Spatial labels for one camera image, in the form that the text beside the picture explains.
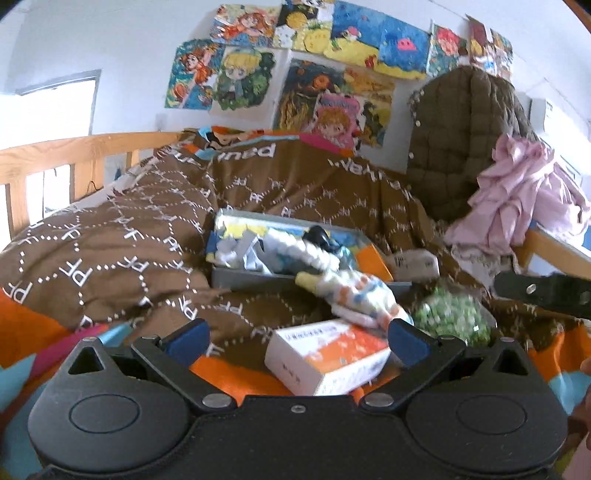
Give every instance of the artwork on wall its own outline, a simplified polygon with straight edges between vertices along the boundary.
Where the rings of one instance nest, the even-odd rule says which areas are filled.
[[[312,121],[316,100],[321,93],[338,93],[343,73],[305,60],[292,60],[283,86],[274,128],[301,131]]]
[[[486,35],[485,26],[467,15],[470,22],[470,64],[496,75],[495,47]]]
[[[357,150],[365,124],[362,102],[342,93],[321,93],[314,106],[312,121],[304,130],[339,148]]]
[[[513,70],[513,46],[499,32],[491,29],[492,42],[495,46],[495,60],[497,75],[511,81]]]
[[[222,5],[211,30],[214,42],[247,47],[271,47],[280,7]]]
[[[250,47],[228,47],[213,95],[222,110],[249,108],[262,103],[271,83],[275,56]]]
[[[334,0],[286,0],[273,45],[322,54],[330,41]]]
[[[330,45],[324,55],[332,60],[374,68],[386,17],[370,8],[337,1]]]
[[[392,69],[391,75],[407,79],[424,78],[428,52],[427,32],[397,18],[386,17],[378,60]]]
[[[294,59],[275,114],[274,128],[285,131],[306,129],[312,123],[321,94],[348,95],[360,104],[358,138],[361,144],[379,148],[384,144],[390,122],[394,88],[393,79],[363,68],[338,70]]]
[[[364,98],[361,144],[381,148],[390,122],[394,80],[369,70],[347,67],[343,74],[342,92]]]
[[[166,93],[166,108],[209,110],[224,46],[190,40],[176,51]]]
[[[462,64],[469,64],[467,41],[450,29],[433,24],[427,73],[437,77]]]

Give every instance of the wooden bed frame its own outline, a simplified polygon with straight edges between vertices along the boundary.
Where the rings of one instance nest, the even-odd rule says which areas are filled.
[[[10,238],[30,225],[27,176],[70,165],[70,202],[75,202],[103,187],[105,157],[126,154],[125,169],[128,169],[139,162],[141,150],[174,143],[179,135],[178,132],[90,135],[0,150],[0,185],[6,185]]]
[[[91,135],[0,150],[0,185],[7,186],[11,239],[30,224],[25,189],[28,175],[70,165],[70,201],[75,202],[103,187],[105,157],[126,154],[128,169],[139,162],[141,150],[174,143],[179,135],[179,132]],[[566,274],[591,278],[590,257],[539,229],[530,229],[523,246],[515,250],[522,267],[527,267],[533,255],[538,255]]]

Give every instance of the brown comforter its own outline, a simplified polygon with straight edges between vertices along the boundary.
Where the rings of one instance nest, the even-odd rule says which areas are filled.
[[[202,317],[212,331],[209,353],[255,368],[272,329],[325,320],[330,310],[304,291],[211,289],[204,249],[220,208],[358,228],[386,253],[426,247],[439,256],[443,275],[478,287],[436,244],[422,205],[401,187],[403,176],[297,137],[226,147],[212,161],[192,154],[196,146],[202,139],[189,135],[188,150],[162,150],[130,191],[30,226],[0,257],[0,286],[70,329],[131,320],[136,335],[165,336]],[[505,334],[535,339],[534,310],[514,302],[488,306]],[[549,341],[547,327],[557,317],[539,320],[545,323],[538,340]]]

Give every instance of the anime girl drawing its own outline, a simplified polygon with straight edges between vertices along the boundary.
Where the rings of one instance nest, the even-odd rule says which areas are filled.
[[[222,5],[217,11],[211,38],[229,45],[270,47],[278,15],[277,7]]]
[[[174,59],[165,106],[209,110],[222,56],[223,47],[209,40],[181,45]]]
[[[274,55],[255,48],[234,48],[226,52],[214,98],[222,110],[260,105],[267,94]]]

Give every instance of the anime poster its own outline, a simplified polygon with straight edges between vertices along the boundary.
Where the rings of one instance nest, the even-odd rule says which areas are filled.
[[[273,45],[322,54],[330,42],[334,0],[286,0]]]
[[[361,113],[359,99],[341,93],[324,92],[318,96],[312,121],[305,130],[339,148],[357,150],[362,123],[365,121]]]
[[[499,32],[491,29],[492,42],[495,46],[495,61],[497,75],[511,81],[513,70],[513,45]]]
[[[486,35],[485,26],[467,15],[470,22],[470,64],[496,75],[495,47]]]
[[[271,47],[280,7],[222,5],[211,31],[214,42],[247,47]]]
[[[283,86],[274,128],[300,132],[310,124],[321,93],[339,93],[343,72],[311,61],[293,59]]]
[[[433,24],[427,62],[427,73],[431,77],[450,72],[466,63],[463,59],[467,55],[467,41],[464,38],[448,28]]]
[[[257,48],[228,47],[217,76],[214,100],[222,110],[262,103],[271,83],[275,56]]]
[[[324,55],[332,60],[374,68],[386,15],[370,8],[337,1],[330,44]]]
[[[190,40],[177,48],[164,106],[209,110],[223,52],[223,45],[210,40]]]
[[[394,80],[356,67],[347,67],[343,79],[343,93],[365,99],[362,106],[365,124],[361,144],[381,148],[390,122],[392,96],[396,87]]]
[[[404,79],[425,78],[429,34],[393,17],[386,17],[382,32],[378,60],[388,67],[388,74]]]

